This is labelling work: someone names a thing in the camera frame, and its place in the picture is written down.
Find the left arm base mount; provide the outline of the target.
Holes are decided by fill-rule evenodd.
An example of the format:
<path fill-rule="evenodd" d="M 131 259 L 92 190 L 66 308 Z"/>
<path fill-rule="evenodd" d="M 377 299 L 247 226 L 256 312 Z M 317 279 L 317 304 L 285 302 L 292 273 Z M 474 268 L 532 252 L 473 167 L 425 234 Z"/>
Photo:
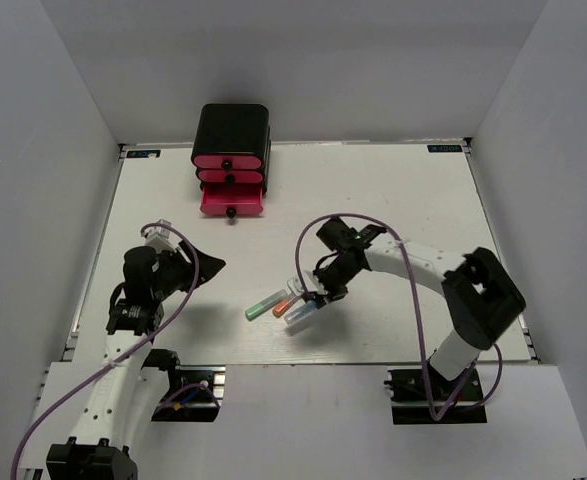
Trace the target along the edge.
<path fill-rule="evenodd" d="M 175 369 L 167 393 L 152 421 L 156 423 L 212 423 L 219 414 L 226 383 L 225 366 L 186 366 Z"/>

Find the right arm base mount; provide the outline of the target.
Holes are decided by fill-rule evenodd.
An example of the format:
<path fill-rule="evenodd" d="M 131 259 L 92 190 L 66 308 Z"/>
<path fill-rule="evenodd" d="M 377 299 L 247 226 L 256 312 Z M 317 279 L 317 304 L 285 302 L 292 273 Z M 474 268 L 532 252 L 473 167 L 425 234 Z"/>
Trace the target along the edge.
<path fill-rule="evenodd" d="M 446 382 L 432 375 L 431 389 L 434 408 L 439 411 L 456 388 L 456 381 Z M 384 381 L 390 394 L 392 421 L 396 426 L 433 425 L 426 395 L 426 385 L 420 368 L 391 369 Z M 470 374 L 457 393 L 439 424 L 485 424 L 487 414 L 484 406 L 473 407 L 484 398 L 484 392 L 476 369 Z"/>

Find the pink drawer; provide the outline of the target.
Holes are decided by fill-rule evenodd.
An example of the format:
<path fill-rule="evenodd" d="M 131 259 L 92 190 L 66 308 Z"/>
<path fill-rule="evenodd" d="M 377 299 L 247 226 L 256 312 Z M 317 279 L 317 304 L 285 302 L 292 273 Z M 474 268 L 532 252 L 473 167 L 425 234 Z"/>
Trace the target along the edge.
<path fill-rule="evenodd" d="M 200 210 L 207 216 L 257 216 L 263 211 L 263 187 L 259 184 L 206 183 Z"/>
<path fill-rule="evenodd" d="M 265 181 L 264 173 L 254 170 L 197 169 L 196 176 L 204 183 L 262 184 Z"/>
<path fill-rule="evenodd" d="M 197 155 L 192 163 L 200 169 L 215 170 L 260 170 L 263 165 L 261 158 L 253 155 L 218 154 Z"/>

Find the pink bottom drawer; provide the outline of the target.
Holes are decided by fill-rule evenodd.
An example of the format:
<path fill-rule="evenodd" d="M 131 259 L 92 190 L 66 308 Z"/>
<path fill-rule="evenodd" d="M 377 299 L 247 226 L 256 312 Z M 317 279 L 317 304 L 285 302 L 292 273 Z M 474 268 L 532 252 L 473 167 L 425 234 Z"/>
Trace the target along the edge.
<path fill-rule="evenodd" d="M 259 184 L 206 183 L 200 210 L 207 216 L 257 216 L 263 211 L 263 187 Z"/>

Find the pink top drawer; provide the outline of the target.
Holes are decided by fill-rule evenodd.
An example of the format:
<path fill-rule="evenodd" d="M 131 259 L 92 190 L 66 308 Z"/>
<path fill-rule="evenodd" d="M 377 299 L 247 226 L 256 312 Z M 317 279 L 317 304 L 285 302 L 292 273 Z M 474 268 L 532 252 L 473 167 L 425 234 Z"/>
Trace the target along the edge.
<path fill-rule="evenodd" d="M 192 163 L 200 169 L 215 170 L 260 170 L 263 165 L 261 158 L 253 155 L 218 154 L 197 155 Z"/>

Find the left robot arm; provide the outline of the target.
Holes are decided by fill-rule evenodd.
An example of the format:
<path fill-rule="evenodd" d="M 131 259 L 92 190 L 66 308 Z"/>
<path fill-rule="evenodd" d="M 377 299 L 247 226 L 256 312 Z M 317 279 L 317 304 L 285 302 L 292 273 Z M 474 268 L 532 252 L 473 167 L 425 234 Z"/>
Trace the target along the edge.
<path fill-rule="evenodd" d="M 68 439 L 49 448 L 46 468 L 51 478 L 137 478 L 135 435 L 162 398 L 175 398 L 184 387 L 177 353 L 154 348 L 151 338 L 161 325 L 163 302 L 177 291 L 207 283 L 225 265 L 222 259 L 189 250 L 185 242 L 125 253 L 124 280 L 109 300 L 102 361 L 107 371 L 92 381 Z"/>

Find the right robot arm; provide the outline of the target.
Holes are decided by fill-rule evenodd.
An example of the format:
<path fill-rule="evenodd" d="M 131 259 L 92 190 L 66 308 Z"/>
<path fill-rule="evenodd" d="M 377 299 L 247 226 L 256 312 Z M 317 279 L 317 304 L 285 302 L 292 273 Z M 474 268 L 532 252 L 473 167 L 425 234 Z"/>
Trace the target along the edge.
<path fill-rule="evenodd" d="M 343 299 L 348 284 L 361 272 L 389 274 L 407 280 L 411 289 L 425 287 L 441 295 L 452 330 L 425 358 L 426 390 L 445 399 L 461 385 L 461 375 L 490 350 L 524 312 L 526 301 L 497 256 L 478 247 L 450 253 L 403 240 L 387 224 L 368 218 L 362 230 L 347 225 L 347 213 L 314 220 L 317 238 L 333 254 L 328 265 L 296 270 L 292 289 L 307 307 L 319 310 Z"/>

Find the blue clear-capped marker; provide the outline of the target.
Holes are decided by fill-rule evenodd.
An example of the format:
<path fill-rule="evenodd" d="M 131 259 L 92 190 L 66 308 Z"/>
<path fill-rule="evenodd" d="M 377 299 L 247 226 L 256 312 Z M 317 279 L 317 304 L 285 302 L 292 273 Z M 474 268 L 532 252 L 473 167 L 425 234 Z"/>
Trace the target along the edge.
<path fill-rule="evenodd" d="M 313 315 L 318 310 L 317 304 L 315 301 L 310 300 L 305 302 L 299 308 L 291 310 L 290 312 L 284 315 L 284 321 L 287 326 L 293 326 L 305 320 L 306 318 Z"/>

